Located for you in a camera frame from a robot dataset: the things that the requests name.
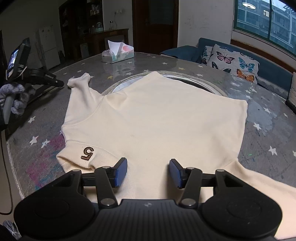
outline refrigerator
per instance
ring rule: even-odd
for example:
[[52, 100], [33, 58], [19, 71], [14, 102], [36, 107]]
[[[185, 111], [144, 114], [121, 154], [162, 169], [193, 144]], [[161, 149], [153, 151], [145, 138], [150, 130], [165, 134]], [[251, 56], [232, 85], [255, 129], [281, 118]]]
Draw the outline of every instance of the refrigerator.
[[53, 26], [40, 28], [35, 35], [38, 57], [42, 65], [46, 67], [47, 70], [59, 65], [60, 60]]

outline brown number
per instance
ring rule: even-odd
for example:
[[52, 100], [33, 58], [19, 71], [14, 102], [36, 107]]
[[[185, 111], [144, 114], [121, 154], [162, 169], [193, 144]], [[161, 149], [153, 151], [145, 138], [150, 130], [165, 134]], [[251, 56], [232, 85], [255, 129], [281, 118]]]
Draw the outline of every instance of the brown number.
[[94, 149], [92, 147], [86, 147], [84, 149], [84, 151], [83, 151], [84, 155], [86, 155], [86, 156], [81, 156], [81, 159], [88, 161], [91, 158], [93, 153], [92, 152], [87, 152], [88, 150], [94, 151]]

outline window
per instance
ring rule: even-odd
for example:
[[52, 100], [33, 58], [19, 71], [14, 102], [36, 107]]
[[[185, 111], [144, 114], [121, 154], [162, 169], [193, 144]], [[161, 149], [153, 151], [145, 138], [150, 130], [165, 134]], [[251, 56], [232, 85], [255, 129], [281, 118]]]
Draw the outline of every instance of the window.
[[236, 0], [234, 28], [296, 55], [296, 12], [279, 0]]

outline blue sofa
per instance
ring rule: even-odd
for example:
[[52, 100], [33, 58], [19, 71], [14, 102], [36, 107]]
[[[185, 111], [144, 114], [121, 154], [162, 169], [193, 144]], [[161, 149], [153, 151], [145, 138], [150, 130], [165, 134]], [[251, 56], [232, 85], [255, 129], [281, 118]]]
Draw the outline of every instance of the blue sofa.
[[270, 91], [275, 92], [283, 98], [288, 98], [288, 93], [290, 91], [293, 76], [291, 72], [263, 57], [260, 57], [250, 51], [241, 49], [234, 45], [225, 44], [211, 39], [200, 38], [197, 47], [182, 46], [174, 49], [165, 50], [162, 52], [162, 54], [200, 64], [201, 55], [203, 53], [204, 47], [214, 46], [215, 44], [218, 44], [219, 46], [229, 47], [234, 51], [241, 52], [257, 60], [260, 63], [258, 76], [263, 78], [258, 79], [258, 84]]

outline pink butterfly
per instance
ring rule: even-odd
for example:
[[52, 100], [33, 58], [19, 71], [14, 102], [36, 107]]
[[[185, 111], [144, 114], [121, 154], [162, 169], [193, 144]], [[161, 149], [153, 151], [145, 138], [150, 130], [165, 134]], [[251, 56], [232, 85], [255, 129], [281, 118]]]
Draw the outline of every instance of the pink butterfly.
[[218, 51], [216, 51], [217, 52], [217, 58], [219, 59], [219, 60], [221, 60], [221, 61], [224, 61], [225, 63], [227, 63], [227, 64], [231, 64], [231, 61], [233, 61], [234, 60], [234, 58], [232, 58], [232, 57], [227, 57], [227, 55], [226, 56], [224, 56], [223, 54], [221, 54], [220, 52], [218, 52]]

